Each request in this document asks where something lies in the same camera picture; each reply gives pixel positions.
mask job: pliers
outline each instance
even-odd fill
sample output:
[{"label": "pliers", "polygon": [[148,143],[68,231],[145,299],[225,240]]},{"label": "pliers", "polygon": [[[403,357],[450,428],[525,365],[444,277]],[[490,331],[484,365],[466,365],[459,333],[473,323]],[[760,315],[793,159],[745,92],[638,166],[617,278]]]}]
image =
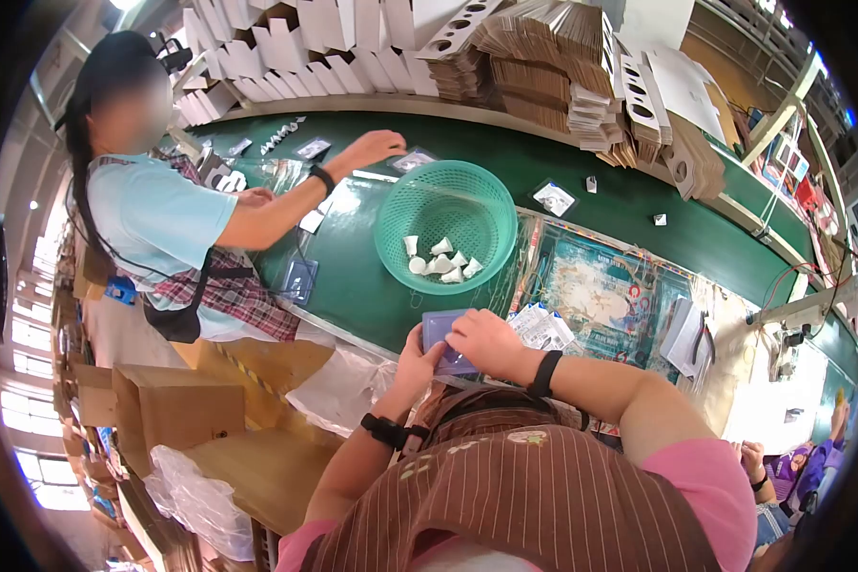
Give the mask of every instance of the pliers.
[{"label": "pliers", "polygon": [[696,334],[696,342],[693,345],[693,357],[690,359],[690,363],[693,365],[696,365],[696,356],[699,354],[699,347],[702,345],[703,336],[709,342],[709,362],[715,363],[715,338],[712,337],[712,332],[709,331],[708,326],[705,325],[705,319],[708,316],[708,312],[702,312],[699,315],[699,333]]}]

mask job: plastic sheet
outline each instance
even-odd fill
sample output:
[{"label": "plastic sheet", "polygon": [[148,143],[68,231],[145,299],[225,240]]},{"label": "plastic sheet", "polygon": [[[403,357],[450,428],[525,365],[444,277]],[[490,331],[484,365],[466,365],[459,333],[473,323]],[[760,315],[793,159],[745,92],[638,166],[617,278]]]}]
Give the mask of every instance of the plastic sheet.
[{"label": "plastic sheet", "polygon": [[232,560],[254,560],[252,519],[232,503],[235,491],[222,480],[207,479],[181,451],[156,445],[150,451],[153,474],[143,480],[163,516],[174,518]]}]

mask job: purple plastic tray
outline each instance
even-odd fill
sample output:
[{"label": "purple plastic tray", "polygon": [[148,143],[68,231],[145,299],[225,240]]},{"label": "purple plastic tray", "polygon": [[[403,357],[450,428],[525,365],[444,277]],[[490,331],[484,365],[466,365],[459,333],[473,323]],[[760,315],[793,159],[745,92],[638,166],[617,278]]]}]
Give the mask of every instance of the purple plastic tray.
[{"label": "purple plastic tray", "polygon": [[[423,314],[423,353],[435,345],[436,341],[445,341],[451,324],[468,310],[443,310],[441,312],[425,312]],[[465,373],[477,373],[474,364],[466,357],[448,346],[442,359],[435,366],[437,375],[463,375]]]}]

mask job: long black hair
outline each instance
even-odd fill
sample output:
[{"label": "long black hair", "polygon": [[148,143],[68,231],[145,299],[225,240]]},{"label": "long black hair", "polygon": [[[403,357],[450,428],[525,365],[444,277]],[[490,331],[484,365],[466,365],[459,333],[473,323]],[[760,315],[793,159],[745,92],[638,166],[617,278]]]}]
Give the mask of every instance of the long black hair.
[{"label": "long black hair", "polygon": [[73,94],[55,125],[65,128],[67,152],[73,171],[72,194],[80,210],[84,238],[104,262],[113,264],[113,247],[99,235],[89,202],[87,183],[92,163],[92,138],[88,116],[112,95],[138,89],[157,77],[162,64],[155,59],[149,40],[134,31],[103,38],[83,63]]},{"label": "long black hair", "polygon": [[65,123],[67,152],[70,154],[70,169],[73,171],[71,194],[80,210],[80,220],[85,227],[82,229],[83,238],[86,239],[86,243],[92,247],[95,254],[102,258],[104,263],[113,265],[114,260],[109,251],[106,250],[104,240],[95,226],[95,219],[92,218],[89,194],[86,191],[86,184],[89,181],[89,165],[92,163],[89,124],[86,113],[77,111],[72,103],[73,100],[71,99],[67,103],[67,111],[64,113],[67,118]]}]

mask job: wrist strap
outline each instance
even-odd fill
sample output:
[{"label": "wrist strap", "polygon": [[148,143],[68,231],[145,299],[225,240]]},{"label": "wrist strap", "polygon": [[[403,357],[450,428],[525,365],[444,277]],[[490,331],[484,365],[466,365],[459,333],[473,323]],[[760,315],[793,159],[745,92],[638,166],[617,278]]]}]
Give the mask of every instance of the wrist strap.
[{"label": "wrist strap", "polygon": [[768,473],[763,475],[763,480],[761,480],[757,484],[751,484],[750,487],[753,489],[754,492],[759,492],[759,490],[763,488],[763,485],[766,484],[767,480],[769,480],[769,474]]},{"label": "wrist strap", "polygon": [[320,165],[312,164],[311,169],[308,171],[309,177],[318,177],[324,181],[325,186],[327,187],[327,195],[330,196],[330,193],[334,192],[334,188],[337,186],[337,183],[334,182],[334,179],[327,174]]},{"label": "wrist strap", "polygon": [[395,451],[403,449],[411,435],[425,440],[429,437],[429,429],[414,425],[411,428],[402,427],[389,418],[376,418],[371,413],[366,413],[359,422],[362,428],[368,431],[372,438],[393,448]]},{"label": "wrist strap", "polygon": [[528,395],[531,397],[551,397],[550,378],[556,370],[556,364],[562,358],[560,349],[551,349],[546,352],[541,360],[540,367],[537,368],[537,375],[534,376],[534,382],[528,387]]}]

